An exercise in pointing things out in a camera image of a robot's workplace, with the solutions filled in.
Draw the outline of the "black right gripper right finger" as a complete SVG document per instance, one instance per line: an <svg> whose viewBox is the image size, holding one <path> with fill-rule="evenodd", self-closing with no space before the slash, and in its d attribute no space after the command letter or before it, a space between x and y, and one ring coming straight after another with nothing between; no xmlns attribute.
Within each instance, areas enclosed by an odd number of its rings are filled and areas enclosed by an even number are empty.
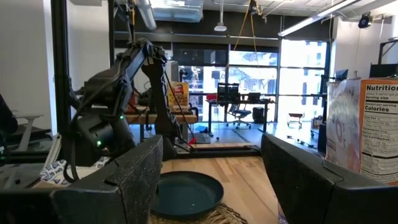
<svg viewBox="0 0 398 224"><path fill-rule="evenodd" d="M397 223L397 187L263 134L266 174L288 223Z"/></svg>

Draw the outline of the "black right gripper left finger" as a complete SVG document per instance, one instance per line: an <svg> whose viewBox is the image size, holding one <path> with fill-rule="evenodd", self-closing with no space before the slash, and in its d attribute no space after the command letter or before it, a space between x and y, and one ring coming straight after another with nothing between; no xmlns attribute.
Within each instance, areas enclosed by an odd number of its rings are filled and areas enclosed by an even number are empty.
<svg viewBox="0 0 398 224"><path fill-rule="evenodd" d="M1 223L147 223L160 177L156 135L67 187L1 191Z"/></svg>

